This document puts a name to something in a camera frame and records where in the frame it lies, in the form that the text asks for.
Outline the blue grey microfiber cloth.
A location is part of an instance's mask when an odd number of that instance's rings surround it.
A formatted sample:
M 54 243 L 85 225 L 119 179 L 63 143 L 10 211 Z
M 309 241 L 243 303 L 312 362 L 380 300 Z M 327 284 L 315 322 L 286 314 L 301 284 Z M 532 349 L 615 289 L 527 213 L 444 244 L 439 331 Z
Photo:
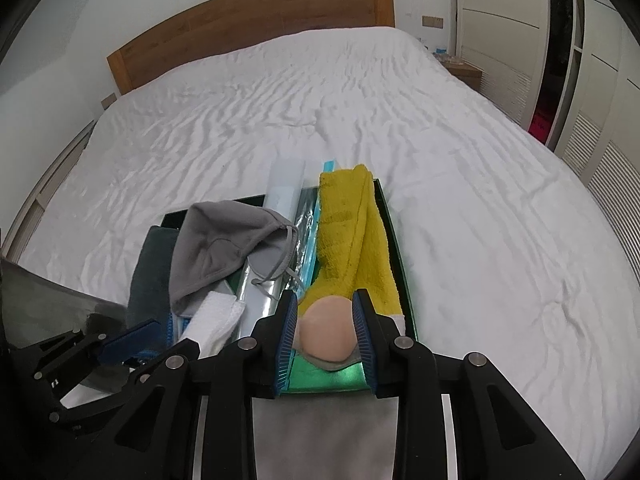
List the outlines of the blue grey microfiber cloth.
M 152 318 L 160 323 L 163 339 L 171 334 L 168 286 L 178 234 L 175 229 L 150 227 L 130 283 L 127 324 L 134 326 Z

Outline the beige round powder puff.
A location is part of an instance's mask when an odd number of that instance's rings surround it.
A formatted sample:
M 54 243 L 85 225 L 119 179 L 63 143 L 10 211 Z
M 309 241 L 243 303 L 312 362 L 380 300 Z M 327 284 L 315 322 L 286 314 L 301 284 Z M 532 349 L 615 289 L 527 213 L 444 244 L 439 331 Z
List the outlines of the beige round powder puff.
M 315 301 L 297 320 L 293 348 L 309 363 L 338 372 L 360 360 L 352 302 L 342 296 Z

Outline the white cloth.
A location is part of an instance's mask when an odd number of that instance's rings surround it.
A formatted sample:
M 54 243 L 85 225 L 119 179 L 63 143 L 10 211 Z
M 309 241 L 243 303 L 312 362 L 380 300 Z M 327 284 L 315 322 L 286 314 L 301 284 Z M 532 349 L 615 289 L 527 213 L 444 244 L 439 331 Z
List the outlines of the white cloth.
M 182 332 L 181 340 L 198 344 L 200 359 L 216 356 L 232 335 L 245 311 L 245 302 L 234 295 L 209 292 Z

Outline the yellow towel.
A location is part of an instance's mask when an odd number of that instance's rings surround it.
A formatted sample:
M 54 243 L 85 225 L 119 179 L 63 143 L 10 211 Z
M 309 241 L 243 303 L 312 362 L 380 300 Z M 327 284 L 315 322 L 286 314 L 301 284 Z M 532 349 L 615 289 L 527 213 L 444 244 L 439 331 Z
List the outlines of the yellow towel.
M 320 176 L 317 234 L 319 272 L 298 306 L 304 316 L 317 301 L 368 292 L 374 310 L 405 325 L 390 266 L 390 248 L 375 203 L 374 180 L 363 165 Z

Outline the grey face mask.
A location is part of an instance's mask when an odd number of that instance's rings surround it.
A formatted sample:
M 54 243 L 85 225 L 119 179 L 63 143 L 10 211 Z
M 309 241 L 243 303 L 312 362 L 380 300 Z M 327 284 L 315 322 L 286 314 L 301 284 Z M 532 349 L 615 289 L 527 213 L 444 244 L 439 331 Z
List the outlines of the grey face mask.
M 258 243 L 284 227 L 275 212 L 236 200 L 190 206 L 171 259 L 171 311 L 189 316 L 192 296 L 241 270 Z

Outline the clear zip bag blue slider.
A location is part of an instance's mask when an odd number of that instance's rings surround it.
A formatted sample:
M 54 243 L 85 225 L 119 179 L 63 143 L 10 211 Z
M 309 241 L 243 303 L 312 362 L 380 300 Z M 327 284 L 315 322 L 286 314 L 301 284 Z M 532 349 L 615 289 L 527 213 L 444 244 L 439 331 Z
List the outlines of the clear zip bag blue slider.
M 301 297 L 310 286 L 319 226 L 319 178 L 336 168 L 333 159 L 278 158 L 272 164 L 262 206 L 285 218 L 285 227 L 259 242 L 244 263 L 236 294 L 245 309 L 235 339 L 250 336 L 260 318 L 273 314 L 285 289 Z

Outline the green tray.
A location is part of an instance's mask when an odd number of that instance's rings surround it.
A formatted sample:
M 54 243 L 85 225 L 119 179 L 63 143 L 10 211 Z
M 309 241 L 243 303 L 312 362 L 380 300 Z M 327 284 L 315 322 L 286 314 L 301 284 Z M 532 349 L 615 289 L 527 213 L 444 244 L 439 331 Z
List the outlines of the green tray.
M 380 192 L 378 192 L 378 188 L 380 185 L 378 181 L 374 180 L 374 192 L 375 192 L 375 203 L 378 206 L 378 212 L 381 214 L 384 228 L 386 231 L 388 221 L 384 217 L 380 207 Z M 184 217 L 186 216 L 186 210 L 180 214 L 181 224 L 180 228 L 183 224 Z M 390 248 L 390 266 L 392 267 L 393 277 L 395 279 L 399 297 L 402 313 L 405 315 L 405 325 L 400 326 L 398 322 L 395 321 L 398 330 L 402 334 L 410 333 L 410 324 L 411 324 L 411 316 L 407 310 L 404 308 L 404 304 L 402 303 L 402 295 L 404 294 L 406 288 L 405 283 L 402 278 L 398 278 L 395 275 L 394 269 L 394 259 L 397 255 L 397 250 L 395 247 L 395 242 L 393 237 L 386 231 L 386 236 L 388 240 L 388 248 Z M 236 271 L 235 274 L 232 274 L 225 280 L 213 285 L 212 287 L 201 290 L 201 292 L 197 295 L 191 297 L 191 301 L 189 302 L 189 306 L 191 308 L 191 314 L 189 316 L 176 315 L 171 311 L 172 316 L 175 318 L 192 318 L 195 311 L 198 310 L 203 299 L 209 292 L 222 292 L 223 294 L 234 295 L 238 298 L 236 294 L 236 290 L 238 289 L 240 273 L 241 270 Z M 316 244 L 316 253 L 314 254 L 314 261 L 312 262 L 311 267 L 311 280 L 310 284 L 314 282 L 319 272 L 319 263 L 317 262 L 317 244 Z M 303 296 L 297 297 L 297 319 L 300 318 L 298 315 L 298 306 L 299 303 L 305 296 L 305 292 Z M 320 368 L 315 367 L 308 361 L 306 361 L 294 348 L 294 359 L 291 366 L 290 377 L 288 378 L 288 390 L 285 393 L 322 393 L 328 391 L 359 391 L 367 389 L 366 378 L 364 377 L 364 371 L 362 369 L 361 360 L 357 363 L 352 364 L 344 368 L 344 370 L 339 370 L 338 372 L 326 372 L 325 370 L 320 370 Z

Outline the dark glass jar wooden lid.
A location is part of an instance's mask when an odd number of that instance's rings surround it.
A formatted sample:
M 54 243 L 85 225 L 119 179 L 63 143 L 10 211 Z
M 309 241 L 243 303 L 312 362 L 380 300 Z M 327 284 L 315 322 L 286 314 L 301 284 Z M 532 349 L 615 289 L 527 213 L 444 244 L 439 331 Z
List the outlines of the dark glass jar wooden lid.
M 53 283 L 18 264 L 1 260 L 1 391 L 18 396 L 28 390 L 34 370 L 11 356 L 72 330 L 85 335 L 117 336 L 126 328 L 121 304 Z

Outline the white bed duvet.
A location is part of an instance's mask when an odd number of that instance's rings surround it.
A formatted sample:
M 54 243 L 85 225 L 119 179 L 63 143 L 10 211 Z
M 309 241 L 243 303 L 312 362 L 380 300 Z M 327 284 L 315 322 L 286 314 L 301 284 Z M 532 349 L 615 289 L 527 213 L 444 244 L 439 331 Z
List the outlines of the white bed duvet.
M 146 232 L 265 192 L 278 158 L 381 181 L 419 337 L 480 351 L 589 479 L 639 428 L 639 285 L 574 172 L 394 28 L 311 30 L 172 70 L 120 98 L 20 263 L 124 302 Z

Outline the right wooden nightstand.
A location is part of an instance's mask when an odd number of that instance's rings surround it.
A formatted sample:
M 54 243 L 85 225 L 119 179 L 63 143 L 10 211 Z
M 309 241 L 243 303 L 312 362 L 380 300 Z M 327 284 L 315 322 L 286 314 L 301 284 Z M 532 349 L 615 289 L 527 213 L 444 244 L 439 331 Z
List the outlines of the right wooden nightstand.
M 442 66 L 452 76 L 455 76 L 476 92 L 480 92 L 483 78 L 482 70 L 458 58 L 447 58 L 442 61 Z

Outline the white wardrobe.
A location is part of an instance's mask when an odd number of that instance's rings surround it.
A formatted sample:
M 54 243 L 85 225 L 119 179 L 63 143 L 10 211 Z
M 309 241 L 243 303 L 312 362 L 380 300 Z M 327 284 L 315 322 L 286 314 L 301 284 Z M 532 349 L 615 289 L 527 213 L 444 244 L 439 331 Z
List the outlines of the white wardrobe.
M 456 0 L 480 92 L 570 167 L 639 263 L 639 0 Z

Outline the wooden headboard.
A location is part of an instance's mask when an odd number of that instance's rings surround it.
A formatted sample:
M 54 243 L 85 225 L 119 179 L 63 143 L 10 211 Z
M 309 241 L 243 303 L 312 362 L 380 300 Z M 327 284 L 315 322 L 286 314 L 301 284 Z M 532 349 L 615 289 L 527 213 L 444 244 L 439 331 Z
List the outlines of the wooden headboard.
M 106 62 L 127 94 L 180 65 L 281 36 L 394 25 L 394 0 L 208 0 L 142 32 Z

